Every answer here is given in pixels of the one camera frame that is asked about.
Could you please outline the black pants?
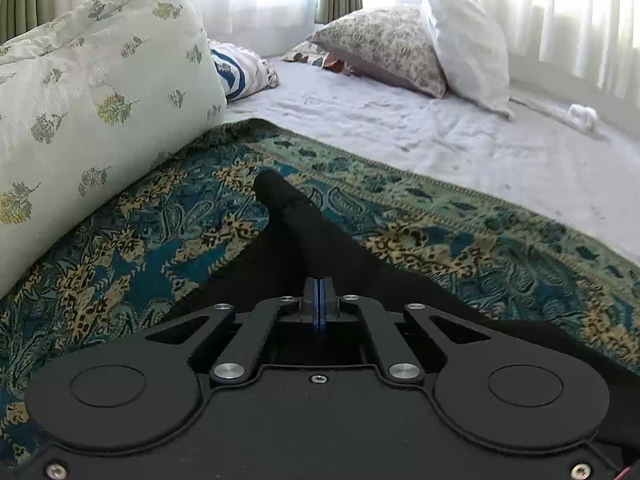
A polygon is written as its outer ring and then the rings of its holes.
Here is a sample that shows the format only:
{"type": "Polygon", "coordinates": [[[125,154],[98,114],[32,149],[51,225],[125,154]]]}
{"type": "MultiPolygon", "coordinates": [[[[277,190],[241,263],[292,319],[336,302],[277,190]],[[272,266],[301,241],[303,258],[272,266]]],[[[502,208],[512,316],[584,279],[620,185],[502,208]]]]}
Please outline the black pants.
{"type": "Polygon", "coordinates": [[[426,300],[438,310],[540,344],[591,365],[610,389],[611,405],[599,431],[600,442],[615,445],[630,460],[639,457],[639,378],[620,364],[580,344],[549,322],[491,321],[430,278],[399,270],[360,246],[328,220],[307,196],[272,170],[258,174],[254,190],[269,222],[242,252],[189,292],[165,314],[166,321],[228,302],[250,310],[259,301],[297,295],[307,278],[332,278],[341,294],[378,300],[396,311],[426,300]]]}

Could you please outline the teal paisley bedspread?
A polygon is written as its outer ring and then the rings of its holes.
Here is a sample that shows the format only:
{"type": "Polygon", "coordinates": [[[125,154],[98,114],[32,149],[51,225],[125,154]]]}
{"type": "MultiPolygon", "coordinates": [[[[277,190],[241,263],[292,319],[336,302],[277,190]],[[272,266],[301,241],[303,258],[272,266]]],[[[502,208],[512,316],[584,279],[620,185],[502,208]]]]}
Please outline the teal paisley bedspread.
{"type": "Polygon", "coordinates": [[[66,352],[145,330],[194,297],[266,226],[271,169],[347,235],[495,320],[548,321],[639,367],[639,268],[523,207],[249,119],[161,157],[56,243],[1,301],[1,460],[38,450],[24,391],[66,352]]]}

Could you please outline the white bed sheet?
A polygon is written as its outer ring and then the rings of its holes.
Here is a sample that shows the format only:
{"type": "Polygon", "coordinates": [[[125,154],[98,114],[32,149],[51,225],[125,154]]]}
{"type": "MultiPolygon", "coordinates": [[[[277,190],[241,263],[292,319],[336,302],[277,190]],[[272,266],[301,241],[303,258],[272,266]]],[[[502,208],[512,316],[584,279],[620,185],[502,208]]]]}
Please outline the white bed sheet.
{"type": "Polygon", "coordinates": [[[440,100],[316,66],[278,61],[278,88],[229,103],[359,156],[497,196],[639,259],[639,139],[600,124],[582,133],[531,106],[513,119],[453,94],[440,100]]]}

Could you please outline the blue striped cushion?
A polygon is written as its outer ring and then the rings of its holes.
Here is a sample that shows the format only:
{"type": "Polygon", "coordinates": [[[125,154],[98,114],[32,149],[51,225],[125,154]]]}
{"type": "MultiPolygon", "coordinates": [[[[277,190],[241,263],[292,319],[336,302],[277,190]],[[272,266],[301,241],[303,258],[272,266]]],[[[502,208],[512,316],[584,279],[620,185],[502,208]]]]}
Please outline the blue striped cushion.
{"type": "Polygon", "coordinates": [[[208,40],[208,46],[228,102],[280,84],[274,67],[256,52],[213,39],[208,40]]]}

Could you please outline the leaf print folded duvet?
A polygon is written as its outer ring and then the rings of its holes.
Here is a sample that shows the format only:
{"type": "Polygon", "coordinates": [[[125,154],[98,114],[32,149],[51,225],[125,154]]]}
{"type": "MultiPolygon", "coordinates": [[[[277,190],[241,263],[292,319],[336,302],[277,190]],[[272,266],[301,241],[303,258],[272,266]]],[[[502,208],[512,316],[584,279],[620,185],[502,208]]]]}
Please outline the leaf print folded duvet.
{"type": "Polygon", "coordinates": [[[91,0],[1,48],[1,287],[224,118],[189,0],[91,0]]]}

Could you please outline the small white cloth bundle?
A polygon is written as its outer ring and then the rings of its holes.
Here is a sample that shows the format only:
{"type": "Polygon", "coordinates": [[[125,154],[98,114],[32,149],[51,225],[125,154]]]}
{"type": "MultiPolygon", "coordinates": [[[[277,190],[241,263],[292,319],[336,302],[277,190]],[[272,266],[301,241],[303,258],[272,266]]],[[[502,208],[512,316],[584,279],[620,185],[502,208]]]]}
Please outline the small white cloth bundle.
{"type": "Polygon", "coordinates": [[[590,106],[573,103],[567,111],[567,117],[576,129],[586,133],[596,133],[599,125],[598,112],[590,106]]]}

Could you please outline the floral grey pillow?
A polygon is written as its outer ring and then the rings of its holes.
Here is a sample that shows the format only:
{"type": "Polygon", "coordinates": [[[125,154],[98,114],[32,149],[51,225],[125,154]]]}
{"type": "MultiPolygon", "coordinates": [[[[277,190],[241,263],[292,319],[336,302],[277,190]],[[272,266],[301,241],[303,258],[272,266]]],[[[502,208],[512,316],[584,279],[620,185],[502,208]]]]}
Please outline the floral grey pillow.
{"type": "Polygon", "coordinates": [[[434,99],[447,91],[417,6],[358,10],[316,30],[310,41],[359,75],[434,99]]]}

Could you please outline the white pillow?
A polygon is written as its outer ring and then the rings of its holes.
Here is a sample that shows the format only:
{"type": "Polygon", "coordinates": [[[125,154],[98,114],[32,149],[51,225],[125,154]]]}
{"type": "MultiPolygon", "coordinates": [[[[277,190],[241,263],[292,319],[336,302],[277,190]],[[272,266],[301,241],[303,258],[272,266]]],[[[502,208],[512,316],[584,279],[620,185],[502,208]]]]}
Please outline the white pillow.
{"type": "Polygon", "coordinates": [[[474,0],[422,0],[420,20],[448,88],[511,120],[508,47],[495,20],[474,0]]]}

